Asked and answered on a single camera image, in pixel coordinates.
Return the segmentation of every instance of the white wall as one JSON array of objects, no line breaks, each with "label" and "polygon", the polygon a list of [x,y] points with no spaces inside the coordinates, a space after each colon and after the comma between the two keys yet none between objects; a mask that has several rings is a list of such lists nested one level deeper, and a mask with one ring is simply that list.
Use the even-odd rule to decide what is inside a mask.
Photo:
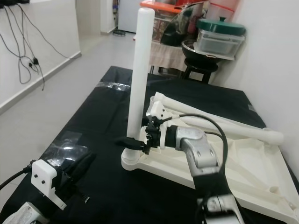
[{"label": "white wall", "polygon": [[102,0],[76,0],[80,33],[100,35],[100,2]]},{"label": "white wall", "polygon": [[101,32],[110,33],[115,29],[114,15],[112,11],[113,0],[100,0]]},{"label": "white wall", "polygon": [[[22,5],[22,7],[31,21],[41,30],[48,41],[52,43],[58,51],[67,57],[72,57],[80,52],[74,0],[35,0],[31,4]],[[11,9],[17,16],[19,24],[21,24],[20,8],[13,6]],[[11,12],[9,9],[7,10],[21,47],[21,34]],[[25,28],[28,30],[31,47],[40,62],[44,75],[47,75],[68,60],[56,53],[29,22],[25,23]],[[0,9],[0,33],[8,47],[13,52],[17,52],[16,43],[13,39],[4,9]],[[32,58],[29,49],[27,49],[27,52],[27,56]],[[23,62],[25,65],[28,65],[26,59],[24,59]],[[9,53],[2,40],[0,40],[0,108],[41,79],[41,75],[37,75],[31,71],[31,81],[25,85],[20,84],[17,65],[18,58]],[[21,67],[21,73],[22,79],[27,80],[28,73],[23,67]]]},{"label": "white wall", "polygon": [[243,90],[266,125],[285,134],[283,155],[299,178],[299,1],[243,0],[235,22],[247,28],[233,63],[215,85]]}]

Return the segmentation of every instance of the clear tape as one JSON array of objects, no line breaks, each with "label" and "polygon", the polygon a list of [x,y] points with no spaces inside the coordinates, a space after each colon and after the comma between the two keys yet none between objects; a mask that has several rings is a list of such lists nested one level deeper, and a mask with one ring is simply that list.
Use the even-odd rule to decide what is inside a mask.
[{"label": "clear tape", "polygon": [[96,87],[107,87],[118,91],[130,90],[131,86],[121,83],[99,82]]},{"label": "clear tape", "polygon": [[66,131],[58,140],[54,140],[41,156],[52,165],[61,166],[65,160],[76,161],[88,152],[88,148],[78,145],[81,133]]}]

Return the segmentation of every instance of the table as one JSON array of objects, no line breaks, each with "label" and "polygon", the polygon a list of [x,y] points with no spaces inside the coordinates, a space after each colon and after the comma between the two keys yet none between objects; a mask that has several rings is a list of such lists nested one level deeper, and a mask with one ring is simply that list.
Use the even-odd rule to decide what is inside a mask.
[{"label": "table", "polygon": [[[132,70],[111,67],[58,134],[57,139],[67,131],[82,134],[78,144],[94,151],[97,158],[78,183],[82,193],[91,197],[90,202],[84,205],[78,198],[71,198],[51,223],[194,224],[197,205],[193,189],[143,170],[126,171],[121,166],[123,148],[114,140],[126,135],[131,75]],[[265,127],[242,91],[149,74],[144,113],[156,91],[208,113]],[[38,194],[27,175],[5,204],[0,220]],[[246,213],[257,224],[282,223],[250,210]]]}]

